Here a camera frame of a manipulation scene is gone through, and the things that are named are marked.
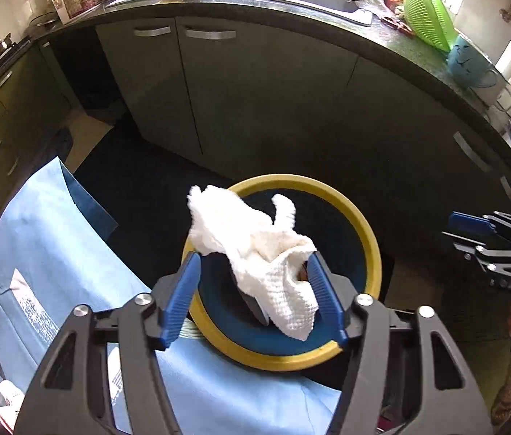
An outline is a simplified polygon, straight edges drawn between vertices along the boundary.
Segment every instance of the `white towel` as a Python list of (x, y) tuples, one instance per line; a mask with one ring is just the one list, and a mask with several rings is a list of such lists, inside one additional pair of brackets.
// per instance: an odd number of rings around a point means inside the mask
[(276, 194), (272, 223), (267, 214), (252, 209), (229, 190), (208, 186), (202, 192), (194, 186), (187, 198), (195, 249), (203, 255), (225, 253), (237, 287), (256, 298), (284, 334), (306, 340), (318, 303), (310, 283), (298, 281), (297, 274), (316, 247), (311, 239), (294, 232), (294, 203)]

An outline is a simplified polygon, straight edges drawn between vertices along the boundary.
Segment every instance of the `kitchen counter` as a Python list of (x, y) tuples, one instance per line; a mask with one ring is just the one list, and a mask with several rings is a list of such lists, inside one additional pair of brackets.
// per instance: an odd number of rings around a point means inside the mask
[[(373, 10), (366, 5), (359, 6)], [(483, 117), (485, 107), (446, 72), (442, 53), (417, 37), (407, 37), (384, 25), (375, 15), (371, 27), (360, 26), (327, 12), (275, 0), (130, 0), (107, 3), (79, 21), (57, 25), (18, 49), (0, 68), (0, 77), (34, 42), (85, 26), (135, 18), (198, 16), (274, 26), (305, 34), (355, 52), (387, 68), (428, 93), (465, 121), (511, 168), (511, 149)]]

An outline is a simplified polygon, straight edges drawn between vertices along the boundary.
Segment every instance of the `green colander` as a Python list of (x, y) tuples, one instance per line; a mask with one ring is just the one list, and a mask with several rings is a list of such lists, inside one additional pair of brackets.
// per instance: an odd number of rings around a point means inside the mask
[(442, 0), (404, 0), (404, 17), (424, 42), (443, 52), (451, 50), (457, 31)]

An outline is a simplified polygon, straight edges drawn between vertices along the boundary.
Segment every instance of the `mug handle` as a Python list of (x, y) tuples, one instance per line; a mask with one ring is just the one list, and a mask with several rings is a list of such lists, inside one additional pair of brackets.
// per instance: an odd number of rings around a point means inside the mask
[[(503, 91), (506, 91), (509, 96), (511, 97), (511, 92), (509, 90), (509, 88), (507, 88), (506, 86), (503, 87)], [(499, 110), (499, 111), (503, 111), (503, 112), (506, 112), (506, 111), (509, 111), (511, 109), (511, 103), (508, 107), (504, 108), (501, 103), (499, 103), (499, 98), (501, 98), (501, 94), (497, 97), (497, 100), (495, 100), (495, 107)]]
[(495, 86), (497, 84), (497, 70), (495, 70), (494, 68), (491, 68), (488, 71), (491, 72), (493, 74), (493, 76), (495, 77), (495, 80), (493, 81), (493, 83), (490, 83), (489, 85), (486, 85), (486, 84), (475, 85), (472, 88), (491, 88), (492, 86)]

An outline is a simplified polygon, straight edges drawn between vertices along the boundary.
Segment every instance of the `silver bolt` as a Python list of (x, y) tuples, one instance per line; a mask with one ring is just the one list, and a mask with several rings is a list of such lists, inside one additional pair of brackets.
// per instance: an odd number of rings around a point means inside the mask
[(151, 301), (153, 301), (153, 298), (149, 293), (141, 293), (135, 297), (135, 302), (139, 306), (146, 306)]
[(77, 317), (83, 317), (88, 314), (88, 306), (85, 304), (81, 304), (79, 306), (76, 306), (72, 313)]
[(419, 307), (419, 314), (425, 319), (430, 319), (435, 315), (435, 310), (431, 306), (421, 306)]
[(361, 306), (368, 307), (368, 306), (372, 305), (372, 303), (374, 302), (374, 299), (372, 299), (371, 295), (362, 294), (362, 295), (356, 296), (356, 302), (358, 304), (360, 304)]

